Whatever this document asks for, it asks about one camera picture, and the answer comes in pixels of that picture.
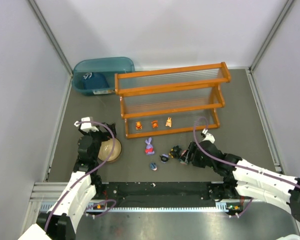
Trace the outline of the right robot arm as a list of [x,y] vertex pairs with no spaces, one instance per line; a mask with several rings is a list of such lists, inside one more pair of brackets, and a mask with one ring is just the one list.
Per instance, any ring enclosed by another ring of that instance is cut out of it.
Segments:
[[281,208],[300,222],[300,176],[273,172],[237,155],[223,153],[208,140],[191,142],[180,160],[211,168],[223,177],[231,191]]

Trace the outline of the tan rabbit toy figure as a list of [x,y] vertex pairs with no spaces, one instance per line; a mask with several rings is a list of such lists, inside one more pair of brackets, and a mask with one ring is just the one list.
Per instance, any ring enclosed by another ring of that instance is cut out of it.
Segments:
[[171,117],[168,117],[168,118],[167,118],[166,123],[165,123],[165,126],[166,126],[166,127],[169,127],[169,128],[172,127],[172,118],[171,118]]

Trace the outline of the teal plastic bin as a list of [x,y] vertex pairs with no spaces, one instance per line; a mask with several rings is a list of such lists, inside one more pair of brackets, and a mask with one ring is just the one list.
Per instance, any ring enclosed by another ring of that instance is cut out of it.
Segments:
[[[134,71],[135,65],[128,57],[86,59],[77,63],[73,69],[72,88],[84,96],[113,94],[115,92],[115,74],[133,73]],[[82,77],[90,72],[103,74],[109,87],[84,89]]]

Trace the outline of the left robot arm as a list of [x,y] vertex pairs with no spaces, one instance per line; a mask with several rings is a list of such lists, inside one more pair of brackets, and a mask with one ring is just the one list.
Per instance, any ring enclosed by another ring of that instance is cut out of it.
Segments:
[[74,240],[83,215],[92,198],[102,191],[101,177],[97,174],[104,164],[98,162],[102,144],[112,142],[110,152],[116,146],[115,123],[100,123],[90,117],[76,121],[74,125],[82,134],[77,142],[77,159],[65,189],[56,203],[21,236],[21,240]]

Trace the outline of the white object bottom left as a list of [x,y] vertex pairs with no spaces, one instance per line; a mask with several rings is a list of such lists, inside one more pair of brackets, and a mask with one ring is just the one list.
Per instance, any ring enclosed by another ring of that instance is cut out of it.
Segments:
[[18,240],[52,240],[47,233],[38,225],[32,224]]

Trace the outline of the blue small lying toy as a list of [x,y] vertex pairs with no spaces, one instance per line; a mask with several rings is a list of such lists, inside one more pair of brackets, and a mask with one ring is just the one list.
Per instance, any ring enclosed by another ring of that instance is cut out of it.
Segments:
[[156,171],[158,169],[157,165],[154,162],[151,162],[149,166],[153,171]]

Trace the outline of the purple rabbit toy figure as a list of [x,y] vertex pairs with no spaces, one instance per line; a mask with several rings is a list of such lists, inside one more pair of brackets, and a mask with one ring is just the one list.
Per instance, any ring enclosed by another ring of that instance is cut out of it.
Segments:
[[145,154],[147,156],[151,156],[151,155],[154,155],[155,154],[155,151],[154,151],[154,147],[152,145],[152,137],[149,137],[148,139],[145,140],[145,144],[146,144],[146,147],[145,147]]

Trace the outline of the black spiky toy figure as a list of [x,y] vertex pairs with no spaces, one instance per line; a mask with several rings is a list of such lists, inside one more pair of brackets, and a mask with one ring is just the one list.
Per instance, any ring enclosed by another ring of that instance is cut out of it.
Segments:
[[174,159],[179,159],[181,157],[182,149],[179,145],[173,146],[169,152],[169,156]]

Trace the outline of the orange wooden shelf rack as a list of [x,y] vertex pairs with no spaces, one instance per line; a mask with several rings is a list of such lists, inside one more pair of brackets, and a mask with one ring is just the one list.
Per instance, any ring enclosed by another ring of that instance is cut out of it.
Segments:
[[[115,93],[128,139],[191,132],[201,116],[205,127],[220,127],[217,110],[225,107],[221,85],[231,81],[225,62],[115,74]],[[172,127],[166,126],[168,117]],[[152,127],[152,121],[158,127]],[[142,130],[136,130],[140,121]]]

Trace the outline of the yellow bear toy figure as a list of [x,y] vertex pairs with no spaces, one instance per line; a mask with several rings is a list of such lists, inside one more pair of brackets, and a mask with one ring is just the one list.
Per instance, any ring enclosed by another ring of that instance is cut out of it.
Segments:
[[137,131],[140,131],[140,130],[143,129],[143,126],[142,126],[142,124],[141,124],[140,121],[137,121],[137,122],[135,123],[135,129],[136,129]]

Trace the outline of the blue cap in bin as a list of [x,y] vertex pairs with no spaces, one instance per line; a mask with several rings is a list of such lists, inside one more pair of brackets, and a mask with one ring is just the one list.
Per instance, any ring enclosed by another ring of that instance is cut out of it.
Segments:
[[83,75],[81,81],[85,90],[105,89],[109,87],[105,75],[99,72],[87,72]]

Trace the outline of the orange tiger toy figure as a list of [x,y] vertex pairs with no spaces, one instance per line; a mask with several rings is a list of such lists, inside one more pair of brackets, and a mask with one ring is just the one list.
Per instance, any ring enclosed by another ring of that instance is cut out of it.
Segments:
[[158,121],[157,120],[152,121],[151,124],[152,124],[152,127],[154,129],[158,127]]

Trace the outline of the black purple small toy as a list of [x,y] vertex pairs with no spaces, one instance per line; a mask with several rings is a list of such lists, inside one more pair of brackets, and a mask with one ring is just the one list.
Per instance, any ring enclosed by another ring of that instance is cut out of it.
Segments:
[[167,154],[162,154],[162,155],[160,155],[159,156],[160,157],[160,161],[162,162],[162,163],[167,163],[168,161],[169,161],[169,155],[167,155]]

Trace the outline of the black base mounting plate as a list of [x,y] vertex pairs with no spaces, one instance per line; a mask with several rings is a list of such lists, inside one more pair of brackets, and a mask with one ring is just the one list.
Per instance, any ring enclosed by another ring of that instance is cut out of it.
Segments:
[[116,200],[115,207],[212,207],[233,200],[242,204],[233,187],[223,182],[109,182],[97,190],[93,200]]

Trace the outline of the beige round bowl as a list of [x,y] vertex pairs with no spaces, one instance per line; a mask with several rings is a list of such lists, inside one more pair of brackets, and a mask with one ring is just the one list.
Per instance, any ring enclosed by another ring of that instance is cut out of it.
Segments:
[[103,141],[98,153],[98,160],[113,163],[119,158],[121,152],[122,145],[117,138],[114,141],[112,139]]

